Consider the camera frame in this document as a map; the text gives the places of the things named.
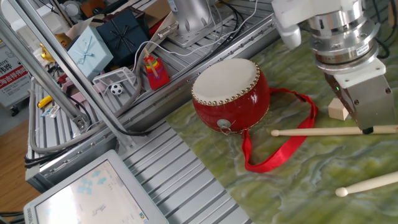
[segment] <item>white tablet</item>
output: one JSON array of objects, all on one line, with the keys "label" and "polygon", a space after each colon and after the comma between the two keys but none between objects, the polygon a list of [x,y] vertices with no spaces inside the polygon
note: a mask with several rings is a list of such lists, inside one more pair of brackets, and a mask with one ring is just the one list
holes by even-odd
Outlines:
[{"label": "white tablet", "polygon": [[27,224],[166,224],[114,150],[24,207]]}]

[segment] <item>light blue gift box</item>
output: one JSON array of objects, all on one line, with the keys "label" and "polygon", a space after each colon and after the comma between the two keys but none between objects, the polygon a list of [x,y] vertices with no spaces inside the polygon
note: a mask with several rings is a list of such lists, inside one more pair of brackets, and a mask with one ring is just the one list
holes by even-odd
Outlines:
[{"label": "light blue gift box", "polygon": [[68,54],[90,82],[113,58],[98,31],[90,26],[70,47]]}]

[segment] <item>metal ring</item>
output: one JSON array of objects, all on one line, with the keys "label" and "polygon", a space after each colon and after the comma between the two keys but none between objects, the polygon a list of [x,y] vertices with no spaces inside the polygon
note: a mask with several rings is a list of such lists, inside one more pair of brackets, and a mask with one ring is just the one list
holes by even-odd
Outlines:
[{"label": "metal ring", "polygon": [[229,136],[229,135],[232,133],[231,128],[228,128],[228,127],[226,127],[225,125],[221,125],[220,131],[221,131],[223,134],[225,134],[226,136]]}]

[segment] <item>green marble surface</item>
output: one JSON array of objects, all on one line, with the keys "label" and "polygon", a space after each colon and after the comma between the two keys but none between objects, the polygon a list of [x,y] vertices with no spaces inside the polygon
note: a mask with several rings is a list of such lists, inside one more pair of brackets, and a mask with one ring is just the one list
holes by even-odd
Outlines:
[{"label": "green marble surface", "polygon": [[[398,47],[384,60],[386,78],[398,100]],[[328,117],[335,97],[313,64],[308,43],[289,51],[281,40],[251,59],[259,64],[270,87],[309,95],[319,107],[315,127],[356,126],[352,119]],[[252,164],[262,162],[288,137],[273,138],[273,129],[296,128],[310,105],[288,93],[271,96],[266,117],[250,130]],[[211,131],[196,115],[192,102],[167,122],[227,189],[254,223],[398,223],[398,184],[339,198],[345,187],[398,170],[398,135],[309,137],[282,166],[265,174],[244,168],[241,136]]]}]

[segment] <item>floor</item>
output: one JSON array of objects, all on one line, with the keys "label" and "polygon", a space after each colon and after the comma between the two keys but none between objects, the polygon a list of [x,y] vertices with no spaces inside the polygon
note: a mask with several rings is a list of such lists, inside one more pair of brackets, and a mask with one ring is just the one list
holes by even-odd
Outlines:
[{"label": "floor", "polygon": [[0,212],[22,211],[24,205],[39,196],[25,181],[29,122],[24,121],[0,136]]},{"label": "floor", "polygon": [[17,106],[19,113],[14,117],[11,116],[11,110],[0,106],[0,136],[29,119],[29,99],[18,103]]}]

